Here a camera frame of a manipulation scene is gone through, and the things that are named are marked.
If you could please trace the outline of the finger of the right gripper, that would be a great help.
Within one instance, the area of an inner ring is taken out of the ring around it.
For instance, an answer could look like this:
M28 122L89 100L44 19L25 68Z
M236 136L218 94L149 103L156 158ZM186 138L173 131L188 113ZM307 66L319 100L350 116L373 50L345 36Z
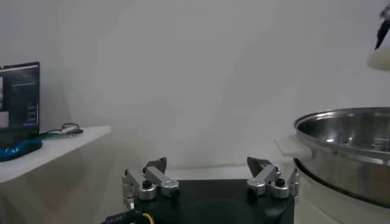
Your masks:
M389 31L389 4L380 12L379 18L381 19L381 24L377 31L377 41L374 48L375 50L381 46Z

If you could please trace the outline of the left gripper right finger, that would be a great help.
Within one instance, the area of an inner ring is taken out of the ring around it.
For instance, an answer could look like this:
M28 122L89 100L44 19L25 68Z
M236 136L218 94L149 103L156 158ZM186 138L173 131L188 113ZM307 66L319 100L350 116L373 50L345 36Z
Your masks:
M300 194L300 173L296 168L281 170L266 159L247 157L252 178L247 188L256 197L266 194L277 199L297 197Z

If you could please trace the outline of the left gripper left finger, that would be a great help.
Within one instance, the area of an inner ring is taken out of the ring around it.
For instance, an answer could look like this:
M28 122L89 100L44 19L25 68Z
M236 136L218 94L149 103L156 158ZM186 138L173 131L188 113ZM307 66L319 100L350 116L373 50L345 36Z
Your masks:
M131 209L135 207L135 200L152 201L159 192L162 197L177 198L180 195L180 185L165 175L167 158L149 161L142 171L126 169L122 176L123 204Z

